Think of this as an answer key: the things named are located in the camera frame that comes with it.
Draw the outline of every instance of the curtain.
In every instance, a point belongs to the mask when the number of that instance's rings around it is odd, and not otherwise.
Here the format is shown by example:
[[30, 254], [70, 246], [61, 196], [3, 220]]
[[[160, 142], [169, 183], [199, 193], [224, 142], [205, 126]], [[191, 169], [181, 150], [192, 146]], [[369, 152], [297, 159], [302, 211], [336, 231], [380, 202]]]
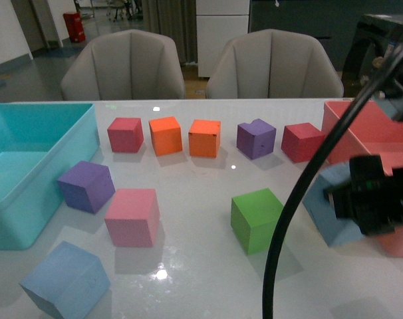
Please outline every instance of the curtain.
[[142, 0], [146, 31], [176, 43], [181, 64], [197, 62], [196, 0]]

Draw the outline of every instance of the foam block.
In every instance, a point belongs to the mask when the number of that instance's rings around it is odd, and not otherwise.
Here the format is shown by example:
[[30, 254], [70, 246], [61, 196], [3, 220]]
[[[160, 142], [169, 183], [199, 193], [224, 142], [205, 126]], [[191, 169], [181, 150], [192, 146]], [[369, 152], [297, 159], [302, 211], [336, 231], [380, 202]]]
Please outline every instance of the foam block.
[[317, 226], [327, 246], [343, 245], [364, 238], [360, 228], [351, 219], [337, 219], [323, 190], [350, 178], [349, 163], [330, 166], [320, 172], [303, 199], [303, 205]]
[[232, 198], [231, 227], [246, 254], [268, 249], [282, 210], [267, 188]]
[[284, 127], [281, 149], [293, 161], [309, 161], [325, 139], [325, 134], [311, 123]]
[[54, 318], [84, 318], [110, 281], [97, 256], [66, 241], [21, 282], [39, 309]]
[[216, 158], [221, 144], [221, 122], [194, 120], [189, 132], [190, 155]]
[[155, 189], [118, 189], [105, 217], [117, 247], [153, 247], [159, 220]]
[[276, 129], [261, 119], [237, 127], [237, 148], [251, 160], [274, 151]]
[[69, 207], [97, 213], [116, 191], [105, 165], [80, 161], [57, 179]]
[[151, 142], [157, 156], [182, 151], [181, 126], [174, 116], [148, 121]]
[[116, 118], [107, 134], [113, 152], [137, 153], [144, 141], [140, 118]]

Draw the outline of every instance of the green cube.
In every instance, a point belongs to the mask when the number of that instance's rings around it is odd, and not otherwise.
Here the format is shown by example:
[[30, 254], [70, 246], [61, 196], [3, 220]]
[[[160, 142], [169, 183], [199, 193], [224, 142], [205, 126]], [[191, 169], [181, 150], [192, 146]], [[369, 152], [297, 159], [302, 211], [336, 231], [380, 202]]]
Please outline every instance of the green cube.
[[231, 227], [247, 255], [268, 249], [282, 210], [268, 188], [231, 199]]

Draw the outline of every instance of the black cable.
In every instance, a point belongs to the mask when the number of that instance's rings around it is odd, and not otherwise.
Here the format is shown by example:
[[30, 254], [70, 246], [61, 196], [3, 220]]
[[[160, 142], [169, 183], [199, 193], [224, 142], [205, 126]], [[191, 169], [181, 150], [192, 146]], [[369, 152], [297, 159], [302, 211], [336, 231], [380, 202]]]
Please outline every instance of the black cable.
[[298, 181], [296, 182], [275, 227], [273, 238], [268, 250], [265, 273], [263, 277], [262, 292], [262, 314], [263, 319], [273, 319], [273, 297], [274, 284], [279, 255], [283, 246], [284, 238], [289, 224], [305, 192], [311, 184], [314, 176], [329, 156], [332, 149], [346, 132], [352, 121], [356, 118], [362, 107], [368, 102], [371, 96], [384, 83], [394, 76], [396, 69], [403, 63], [403, 44], [395, 46], [392, 54], [384, 61], [382, 68], [378, 69], [370, 81], [362, 88], [357, 97], [350, 103], [341, 119], [336, 123], [331, 132], [327, 135], [313, 158], [307, 164]]

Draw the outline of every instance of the doorway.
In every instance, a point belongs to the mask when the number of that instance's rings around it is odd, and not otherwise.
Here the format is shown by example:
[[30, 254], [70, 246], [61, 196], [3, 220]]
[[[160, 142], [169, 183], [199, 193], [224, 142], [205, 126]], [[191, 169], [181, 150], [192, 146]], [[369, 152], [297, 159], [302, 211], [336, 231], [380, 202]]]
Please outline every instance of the doorway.
[[11, 3], [33, 57], [59, 48], [46, 0], [11, 0]]

